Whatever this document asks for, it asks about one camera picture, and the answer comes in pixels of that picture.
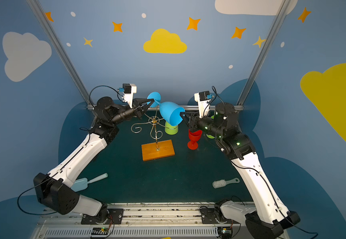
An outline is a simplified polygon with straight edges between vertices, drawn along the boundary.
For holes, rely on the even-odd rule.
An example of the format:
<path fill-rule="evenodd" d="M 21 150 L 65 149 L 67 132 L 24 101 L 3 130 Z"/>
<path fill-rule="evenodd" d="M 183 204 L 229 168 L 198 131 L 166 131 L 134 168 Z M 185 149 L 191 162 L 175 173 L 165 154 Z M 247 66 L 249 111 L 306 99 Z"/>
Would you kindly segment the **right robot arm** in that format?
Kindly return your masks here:
<path fill-rule="evenodd" d="M 285 229 L 300 222 L 298 213 L 290 211 L 272 187 L 252 141 L 238 128 L 238 111 L 234 105 L 217 104 L 213 117 L 203 115 L 202 111 L 184 111 L 180 116 L 189 130 L 201 130 L 214 137 L 217 146 L 238 171 L 254 202 L 253 207 L 232 200 L 218 202 L 215 210 L 219 221 L 236 221 L 246 226 L 255 239 L 275 239 Z"/>

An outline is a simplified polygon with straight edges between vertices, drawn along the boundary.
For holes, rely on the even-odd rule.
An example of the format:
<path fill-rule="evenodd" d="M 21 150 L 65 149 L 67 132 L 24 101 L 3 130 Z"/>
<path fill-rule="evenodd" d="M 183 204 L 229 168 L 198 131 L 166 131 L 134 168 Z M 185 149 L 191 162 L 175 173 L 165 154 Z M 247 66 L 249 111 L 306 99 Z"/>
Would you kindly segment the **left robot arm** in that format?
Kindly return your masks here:
<path fill-rule="evenodd" d="M 136 98 L 123 106 L 115 104 L 110 97 L 99 99 L 94 108 L 96 122 L 84 141 L 48 174 L 39 173 L 34 178 L 37 200 L 61 215 L 73 212 L 105 221 L 107 205 L 80 195 L 71 187 L 93 158 L 116 137 L 118 124 L 133 117 L 141 118 L 153 103 L 153 99 Z"/>

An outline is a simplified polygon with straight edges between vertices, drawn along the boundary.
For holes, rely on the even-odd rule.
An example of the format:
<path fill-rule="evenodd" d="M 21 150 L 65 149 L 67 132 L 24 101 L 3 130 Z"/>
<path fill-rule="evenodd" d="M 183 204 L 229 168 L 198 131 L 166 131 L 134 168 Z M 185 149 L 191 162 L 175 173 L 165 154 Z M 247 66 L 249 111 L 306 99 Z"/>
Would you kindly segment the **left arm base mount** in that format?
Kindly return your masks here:
<path fill-rule="evenodd" d="M 122 208 L 107 208 L 105 204 L 96 216 L 83 214 L 82 225 L 120 225 L 122 223 L 124 209 Z"/>

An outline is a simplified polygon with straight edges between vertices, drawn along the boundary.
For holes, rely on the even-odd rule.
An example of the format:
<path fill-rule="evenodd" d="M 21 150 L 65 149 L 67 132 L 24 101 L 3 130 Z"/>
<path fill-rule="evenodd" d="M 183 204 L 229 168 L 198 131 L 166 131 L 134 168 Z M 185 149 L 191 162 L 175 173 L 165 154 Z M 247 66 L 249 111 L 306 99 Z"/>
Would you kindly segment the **red wine glass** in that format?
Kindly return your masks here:
<path fill-rule="evenodd" d="M 202 137 L 202 131 L 201 130 L 191 131 L 189 129 L 188 136 L 189 136 L 189 139 L 190 139 L 190 141 L 187 144 L 188 148 L 191 149 L 191 150 L 198 149 L 198 147 L 199 147 L 198 141 Z"/>

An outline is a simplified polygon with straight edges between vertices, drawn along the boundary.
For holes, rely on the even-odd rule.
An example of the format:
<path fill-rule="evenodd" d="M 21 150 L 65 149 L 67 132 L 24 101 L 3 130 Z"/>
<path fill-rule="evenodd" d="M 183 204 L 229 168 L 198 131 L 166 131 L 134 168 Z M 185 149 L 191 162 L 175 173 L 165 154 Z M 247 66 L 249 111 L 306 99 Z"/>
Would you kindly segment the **blue wine glass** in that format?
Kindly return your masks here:
<path fill-rule="evenodd" d="M 158 107 L 160 114 L 165 121 L 171 126 L 179 125 L 183 119 L 181 113 L 185 112 L 185 109 L 174 102 L 161 102 L 161 95 L 158 92 L 152 92 L 148 95 L 147 99 L 153 99 L 154 102 L 151 108 Z"/>

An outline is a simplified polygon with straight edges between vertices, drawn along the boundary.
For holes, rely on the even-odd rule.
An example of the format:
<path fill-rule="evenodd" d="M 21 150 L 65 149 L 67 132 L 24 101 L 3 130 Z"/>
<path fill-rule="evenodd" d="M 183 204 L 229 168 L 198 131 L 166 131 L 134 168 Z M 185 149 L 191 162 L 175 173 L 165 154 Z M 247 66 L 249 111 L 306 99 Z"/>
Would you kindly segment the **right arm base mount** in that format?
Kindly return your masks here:
<path fill-rule="evenodd" d="M 254 204 L 221 200 L 211 206 L 199 208 L 203 224 L 229 224 L 237 222 L 245 225 L 246 215 L 256 212 Z"/>

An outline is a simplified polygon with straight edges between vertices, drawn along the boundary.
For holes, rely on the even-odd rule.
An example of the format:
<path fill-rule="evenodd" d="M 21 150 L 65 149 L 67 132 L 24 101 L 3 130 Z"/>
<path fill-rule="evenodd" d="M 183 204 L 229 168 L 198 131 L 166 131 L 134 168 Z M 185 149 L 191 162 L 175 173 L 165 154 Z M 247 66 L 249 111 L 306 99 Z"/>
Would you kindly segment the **green wine glass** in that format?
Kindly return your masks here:
<path fill-rule="evenodd" d="M 172 126 L 167 121 L 165 122 L 165 132 L 169 135 L 175 135 L 179 131 L 179 126 Z"/>
<path fill-rule="evenodd" d="M 207 133 L 206 133 L 206 136 L 207 136 L 208 138 L 210 138 L 210 139 L 215 139 L 215 137 L 212 136 L 212 135 L 210 135 L 210 134 L 207 134 Z"/>

